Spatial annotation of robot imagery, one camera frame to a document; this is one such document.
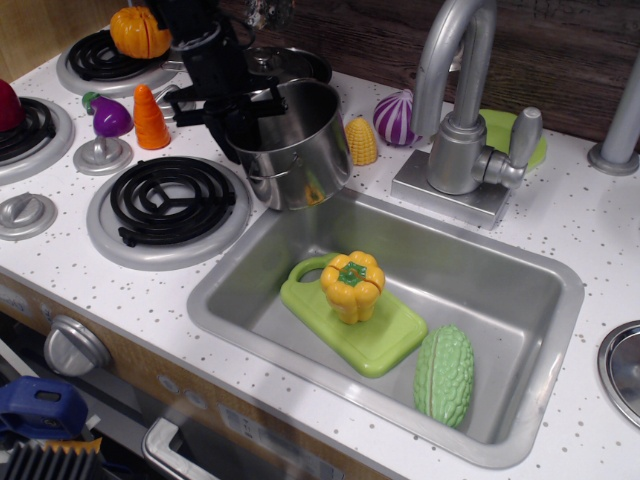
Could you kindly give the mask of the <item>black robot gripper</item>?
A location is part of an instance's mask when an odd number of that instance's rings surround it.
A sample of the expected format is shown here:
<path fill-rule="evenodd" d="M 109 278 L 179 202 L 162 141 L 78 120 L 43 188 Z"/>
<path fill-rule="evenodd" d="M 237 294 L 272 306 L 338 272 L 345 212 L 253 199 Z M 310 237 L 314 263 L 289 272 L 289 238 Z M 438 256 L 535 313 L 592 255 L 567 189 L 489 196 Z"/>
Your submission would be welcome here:
<path fill-rule="evenodd" d="M 179 127 L 205 124 L 226 158 L 240 164 L 232 143 L 261 143 L 261 117 L 282 115 L 286 101 L 278 80 L 254 75 L 237 38 L 236 20 L 217 1 L 148 1 L 158 27 L 170 32 L 172 50 L 191 85 L 167 96 Z"/>

